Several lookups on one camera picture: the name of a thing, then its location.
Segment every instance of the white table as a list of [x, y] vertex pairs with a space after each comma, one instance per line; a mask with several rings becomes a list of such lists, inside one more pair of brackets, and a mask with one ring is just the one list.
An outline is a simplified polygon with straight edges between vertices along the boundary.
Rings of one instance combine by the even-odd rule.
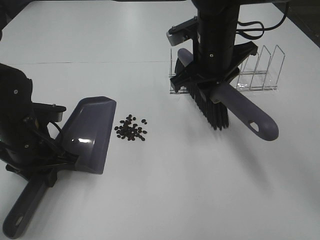
[[[44, 22], [64, 4], [69, 9], [57, 11], [56, 22], [45, 30]], [[103, 8], [109, 9], [116, 16], [117, 6], [120, 9], [125, 6], [125, 3], [108, 1], [90, 2], [90, 7], [88, 2], [77, 1], [34, 2], [3, 32], [0, 62], [11, 63], [33, 79], [34, 102], [65, 105], [68, 110], [62, 124], [81, 98], [99, 95], [117, 101], [115, 125], [128, 114], [148, 120], [145, 142], [124, 141], [112, 132], [103, 175], [60, 172], [57, 183], [47, 191], [22, 239], [319, 239], [318, 47], [289, 20], [258, 42], [279, 44], [286, 52], [279, 91], [249, 95], [276, 120], [280, 129], [276, 141], [259, 139], [232, 114], [230, 128], [214, 132], [188, 95], [168, 95], [170, 46], [165, 45], [165, 33], [168, 26], [188, 19], [189, 13], [182, 9], [179, 12], [178, 7], [190, 9], [192, 14], [191, 3], [127, 4], [128, 15], [140, 10], [142, 19], [143, 13], [152, 9], [153, 15], [163, 17], [165, 23], [158, 24], [159, 31], [164, 31], [160, 34], [154, 30], [149, 36], [150, 39], [157, 34], [163, 37], [154, 39], [154, 46], [158, 48], [147, 45], [147, 50], [137, 54], [136, 48], [122, 46], [125, 40], [118, 39], [116, 51], [92, 46], [90, 50], [94, 53], [105, 51], [105, 55], [89, 54], [87, 49], [86, 59], [83, 52], [76, 55], [76, 48], [72, 46], [70, 52], [64, 52], [67, 48], [59, 48], [55, 41], [51, 49], [46, 49], [50, 38], [42, 42], [46, 38], [40, 36], [42, 43], [39, 41], [37, 45], [30, 41], [32, 32], [26, 33], [22, 27], [33, 25], [34, 33], [40, 33], [43, 28], [44, 35], [54, 36], [63, 19], [77, 15], [80, 9], [82, 12], [91, 9], [88, 19], [93, 19], [98, 10], [102, 13]], [[165, 19], [169, 4], [172, 4], [170, 11], [179, 16], [168, 15]], [[261, 20], [267, 21], [269, 14], [274, 16], [270, 23], [281, 18], [281, 13], [272, 5], [267, 4], [264, 9], [255, 13]], [[99, 32], [94, 23], [89, 20], [87, 23], [88, 29], [93, 28], [94, 33], [90, 35], [93, 40]], [[146, 24], [156, 25], [151, 20]], [[75, 20], [72, 25], [74, 30], [80, 28]], [[27, 34], [20, 51], [16, 48], [22, 39], [10, 36], [13, 33]], [[75, 31], [70, 32], [61, 43], [76, 41], [75, 35]], [[86, 42], [81, 39], [78, 46]], [[133, 55], [122, 55], [121, 47]], [[152, 50], [159, 53], [154, 58]], [[10, 54], [7, 61], [3, 53]], [[0, 223], [3, 223], [26, 182], [6, 172], [3, 162], [0, 163], [0, 182]], [[0, 239], [5, 239], [2, 232]]]

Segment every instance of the black cable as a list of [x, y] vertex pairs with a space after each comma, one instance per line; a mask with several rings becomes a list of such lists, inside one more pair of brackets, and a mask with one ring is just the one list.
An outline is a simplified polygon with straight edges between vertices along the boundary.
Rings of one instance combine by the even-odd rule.
[[58, 126], [58, 124], [56, 124], [54, 121], [50, 121], [50, 123], [53, 125], [53, 126], [55, 126], [55, 128], [56, 129], [58, 129], [58, 131], [59, 131], [59, 134], [60, 134], [60, 140], [59, 140], [59, 143], [61, 144], [62, 143], [62, 141], [64, 140], [64, 134], [63, 134], [63, 132], [62, 132], [62, 130], [61, 130], [61, 128]]
[[[252, 21], [252, 22], [245, 22], [245, 23], [243, 23], [243, 22], [238, 22], [238, 24], [239, 24], [240, 26], [243, 26], [243, 27], [244, 27], [244, 26], [253, 25], [253, 24], [260, 24], [260, 25], [261, 25], [261, 28], [237, 29], [237, 30], [236, 30], [236, 31], [237, 31], [236, 33], [239, 34], [239, 35], [241, 35], [241, 36], [243, 36], [244, 38], [248, 38], [248, 39], [250, 39], [250, 40], [259, 39], [259, 38], [261, 38], [261, 37], [264, 35], [265, 31], [274, 30], [274, 29], [280, 27], [280, 26], [284, 23], [284, 21], [286, 20], [286, 18], [287, 18], [287, 16], [288, 16], [289, 8], [290, 8], [290, 2], [286, 2], [286, 3], [285, 3], [284, 14], [283, 14], [283, 17], [282, 17], [281, 21], [280, 21], [278, 24], [276, 24], [276, 25], [274, 25], [274, 26], [272, 26], [272, 27], [267, 27], [267, 28], [265, 28], [264, 25], [263, 25], [260, 21]], [[249, 34], [246, 34], [246, 33], [245, 33], [245, 32], [261, 32], [261, 31], [262, 31], [262, 34], [259, 35], [259, 36], [252, 36], [252, 35], [249, 35]]]

